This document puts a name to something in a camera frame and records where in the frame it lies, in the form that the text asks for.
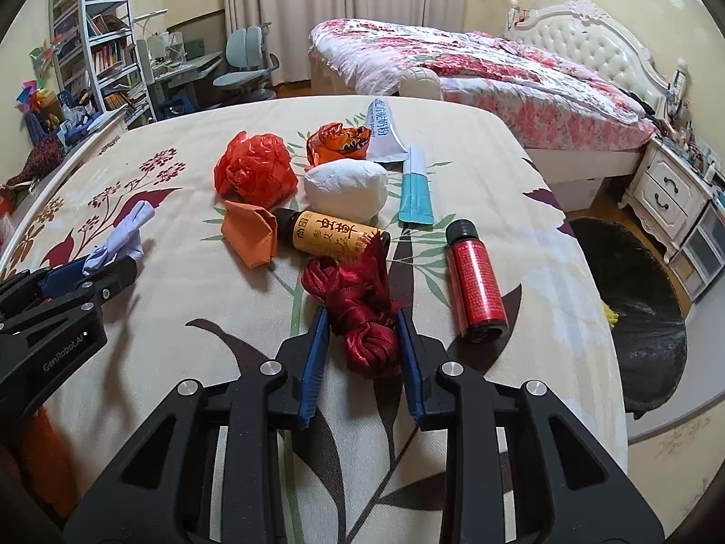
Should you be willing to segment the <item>white plastic drawer unit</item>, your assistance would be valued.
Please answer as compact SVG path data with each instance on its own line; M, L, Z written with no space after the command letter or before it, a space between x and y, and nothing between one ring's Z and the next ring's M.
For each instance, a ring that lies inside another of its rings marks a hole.
M671 269L692 302L724 272L724 234L724 212L716 201L709 201L671 260Z

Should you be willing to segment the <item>floral pink bed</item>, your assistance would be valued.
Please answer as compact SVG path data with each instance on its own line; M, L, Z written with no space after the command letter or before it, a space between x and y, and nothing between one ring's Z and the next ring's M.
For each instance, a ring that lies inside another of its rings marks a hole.
M533 45L360 19L321 22L309 40L316 91L398 95L404 70L433 70L442 101L498 117L548 183L630 175L655 133L642 102Z

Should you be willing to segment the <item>red crumpled plastic bag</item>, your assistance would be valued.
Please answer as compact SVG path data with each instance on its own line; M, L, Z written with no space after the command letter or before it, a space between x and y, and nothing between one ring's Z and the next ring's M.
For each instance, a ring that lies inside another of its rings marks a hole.
M272 133L250 136L240 131L214 167L214 187L220 197L266 209L294 195L298 185L285 142Z

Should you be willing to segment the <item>dark red satin ribbon bundle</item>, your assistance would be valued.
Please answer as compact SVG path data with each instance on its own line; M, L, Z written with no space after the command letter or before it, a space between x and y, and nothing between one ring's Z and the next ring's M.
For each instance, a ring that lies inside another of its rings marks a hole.
M366 379L399 374L398 305L391 297L382 233L375 234L351 262L311 258L301 282L327 308L334 334L344 341L350 371Z

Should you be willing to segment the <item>white bookshelf with books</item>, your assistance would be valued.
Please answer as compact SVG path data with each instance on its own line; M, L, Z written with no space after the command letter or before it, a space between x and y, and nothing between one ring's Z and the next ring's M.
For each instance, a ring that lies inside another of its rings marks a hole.
M49 0L60 90L93 113L121 111L129 128L155 121L130 0Z

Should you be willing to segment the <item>floral beige bed sheet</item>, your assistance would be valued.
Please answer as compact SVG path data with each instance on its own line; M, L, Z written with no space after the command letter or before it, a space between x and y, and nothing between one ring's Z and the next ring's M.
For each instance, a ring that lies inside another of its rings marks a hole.
M306 139L332 121L355 125L366 98L288 98L159 121L102 142L24 228L6 274L59 265L103 242L126 209L155 210L141 231L145 256L133 287L105 308L106 347L53 395L2 457L26 470L44 502L67 516L164 396L184 378L231 381L303 333L314 300L305 257L282 249L248 268L221 233L213 171L238 134L274 134L292 166ZM599 293L552 192L496 116L444 102L390 103L402 140L425 152L434 222L398 220L399 175L388 178L378 227L392 237L393 297L420 333L456 344L445 231L478 228L492 258L510 330L473 351L490 381L540 378L608 449L627 458L621 380ZM301 436L279 440L283 505L294 543L433 543L441 525L446 437L421 432L392 377L345 365L333 340L319 409Z

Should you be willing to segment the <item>grey study desk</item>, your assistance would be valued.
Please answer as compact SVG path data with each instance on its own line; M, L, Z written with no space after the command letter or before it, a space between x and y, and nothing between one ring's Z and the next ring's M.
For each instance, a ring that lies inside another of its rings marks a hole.
M222 63L222 53L214 52L179 63L154 65L145 39L136 41L136 57L155 121L164 119L162 106L171 100L175 91L189 101L193 112L198 111L194 83L207 79Z

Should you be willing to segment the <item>red bottle black cap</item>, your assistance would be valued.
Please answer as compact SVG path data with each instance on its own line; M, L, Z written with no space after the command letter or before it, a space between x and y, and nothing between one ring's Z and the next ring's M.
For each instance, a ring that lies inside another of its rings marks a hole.
M446 227L446 259L459 335L472 343L492 343L509 328L487 247L466 219Z

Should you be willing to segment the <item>yellow foam net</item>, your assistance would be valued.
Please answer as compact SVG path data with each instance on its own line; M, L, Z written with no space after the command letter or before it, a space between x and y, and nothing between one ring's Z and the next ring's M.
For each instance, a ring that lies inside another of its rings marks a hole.
M606 302L602 303L602 308L604 309L604 316L606 317L608 327L613 329L618 323L618 313L614 312L614 310L612 310L612 308L608 306Z

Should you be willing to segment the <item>white blue toothpaste tube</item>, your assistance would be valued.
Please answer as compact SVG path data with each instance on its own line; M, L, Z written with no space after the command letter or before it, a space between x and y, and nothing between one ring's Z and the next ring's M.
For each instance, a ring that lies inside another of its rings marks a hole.
M399 163L407 160L408 149L395 128L392 112L382 98L367 107L365 126L371 131L366 159L376 163Z

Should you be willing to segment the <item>black lined trash bin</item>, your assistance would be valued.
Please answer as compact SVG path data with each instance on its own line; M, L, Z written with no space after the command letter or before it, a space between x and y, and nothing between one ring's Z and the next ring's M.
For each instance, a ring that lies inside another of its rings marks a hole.
M639 419L670 400L685 372L687 331L675 289L627 227L588 216L569 225L604 306L617 316L611 333L625 411Z

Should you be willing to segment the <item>white paper ball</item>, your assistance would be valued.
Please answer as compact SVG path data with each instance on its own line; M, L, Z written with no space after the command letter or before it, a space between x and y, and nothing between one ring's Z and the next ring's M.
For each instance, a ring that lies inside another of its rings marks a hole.
M366 160L322 163L304 175L309 209L359 223L369 222L385 206L387 184L385 168Z

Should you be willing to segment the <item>white round footboard post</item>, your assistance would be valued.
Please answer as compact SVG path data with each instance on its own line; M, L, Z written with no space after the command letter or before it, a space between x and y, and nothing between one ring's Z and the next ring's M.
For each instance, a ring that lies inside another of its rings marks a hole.
M426 68L408 68L398 80L398 95L441 101L441 81L435 71Z

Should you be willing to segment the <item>teal white cream tube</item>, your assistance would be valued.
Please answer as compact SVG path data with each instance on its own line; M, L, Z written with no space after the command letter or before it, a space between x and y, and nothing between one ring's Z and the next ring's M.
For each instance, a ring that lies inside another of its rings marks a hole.
M409 147L403 162L398 218L411 225L431 226L434 223L426 159L420 147Z

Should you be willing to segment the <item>brown bottle yellow label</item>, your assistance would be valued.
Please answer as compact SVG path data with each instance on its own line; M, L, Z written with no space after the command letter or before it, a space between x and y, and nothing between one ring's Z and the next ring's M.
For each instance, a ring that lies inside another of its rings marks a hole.
M351 262L364 253L371 239L381 237L387 254L391 236L377 227L316 213L312 210L273 210L280 241L310 256L332 257Z

